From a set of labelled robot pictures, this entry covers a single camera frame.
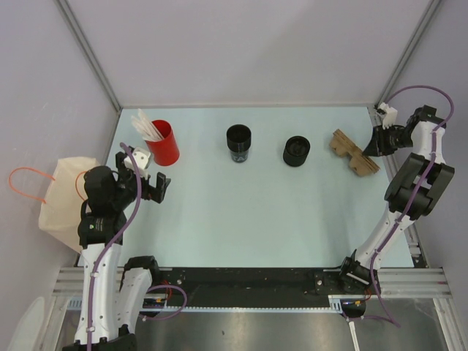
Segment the brown pulp cup carrier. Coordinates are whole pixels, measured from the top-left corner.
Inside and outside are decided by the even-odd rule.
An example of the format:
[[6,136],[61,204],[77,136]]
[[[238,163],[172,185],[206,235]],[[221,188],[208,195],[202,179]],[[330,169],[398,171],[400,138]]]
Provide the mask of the brown pulp cup carrier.
[[363,151],[340,129],[333,132],[329,146],[338,157],[348,158],[348,166],[357,176],[370,176],[380,171],[377,163],[365,156]]

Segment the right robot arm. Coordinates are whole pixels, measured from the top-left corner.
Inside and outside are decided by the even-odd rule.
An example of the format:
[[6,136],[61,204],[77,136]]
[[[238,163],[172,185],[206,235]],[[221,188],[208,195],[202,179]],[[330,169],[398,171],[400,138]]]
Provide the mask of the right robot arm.
[[362,293],[372,286],[383,255],[410,225],[432,212],[455,174],[442,155],[446,122],[437,117],[436,108],[417,108],[404,126],[388,123],[396,113],[389,105],[381,104],[377,112],[383,120],[373,128],[363,155],[389,156],[400,148],[412,151],[389,183],[381,220],[341,264],[337,284],[345,293]]

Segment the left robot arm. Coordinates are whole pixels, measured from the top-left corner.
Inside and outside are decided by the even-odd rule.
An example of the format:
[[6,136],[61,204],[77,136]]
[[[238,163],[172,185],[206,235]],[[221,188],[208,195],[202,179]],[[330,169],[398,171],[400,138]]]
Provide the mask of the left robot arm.
[[87,198],[78,225],[84,278],[80,319],[66,350],[136,350],[135,327],[146,292],[157,290],[162,275],[152,256],[131,257],[117,274],[123,234],[135,214],[126,208],[141,200],[161,203],[170,184],[157,173],[150,184],[151,153],[131,148],[116,154],[116,169],[96,166],[83,175]]

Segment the red cylindrical straw holder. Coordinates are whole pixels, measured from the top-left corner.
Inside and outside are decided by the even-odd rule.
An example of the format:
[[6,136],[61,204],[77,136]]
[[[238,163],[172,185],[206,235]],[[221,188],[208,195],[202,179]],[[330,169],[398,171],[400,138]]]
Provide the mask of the red cylindrical straw holder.
[[152,121],[152,124],[160,131],[163,139],[160,141],[146,141],[148,150],[153,154],[154,161],[160,166],[175,164],[180,152],[171,125],[164,120]]

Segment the tilted black ribbed cup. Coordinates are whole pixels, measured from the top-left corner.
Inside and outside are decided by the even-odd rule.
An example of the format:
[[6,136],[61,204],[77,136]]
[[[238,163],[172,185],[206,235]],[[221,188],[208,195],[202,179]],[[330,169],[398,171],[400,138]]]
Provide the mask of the tilted black ribbed cup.
[[310,143],[305,137],[293,136],[285,144],[283,161],[290,167],[300,167],[305,163],[309,151]]

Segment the upright black ribbed cup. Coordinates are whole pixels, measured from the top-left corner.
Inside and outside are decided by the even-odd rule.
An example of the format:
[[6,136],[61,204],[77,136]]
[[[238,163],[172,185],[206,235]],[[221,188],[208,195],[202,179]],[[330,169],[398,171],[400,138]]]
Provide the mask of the upright black ribbed cup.
[[250,128],[243,124],[232,125],[226,132],[226,138],[231,159],[236,163],[245,162],[252,143]]

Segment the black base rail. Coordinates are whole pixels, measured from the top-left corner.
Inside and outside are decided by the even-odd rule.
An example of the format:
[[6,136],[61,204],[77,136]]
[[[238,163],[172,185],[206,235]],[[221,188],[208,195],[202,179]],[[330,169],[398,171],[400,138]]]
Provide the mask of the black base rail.
[[150,285],[168,295],[167,306],[194,309],[308,309],[328,307],[331,295],[368,296],[378,286],[346,293],[335,268],[160,268],[154,257],[127,261],[122,276],[133,268],[150,271]]

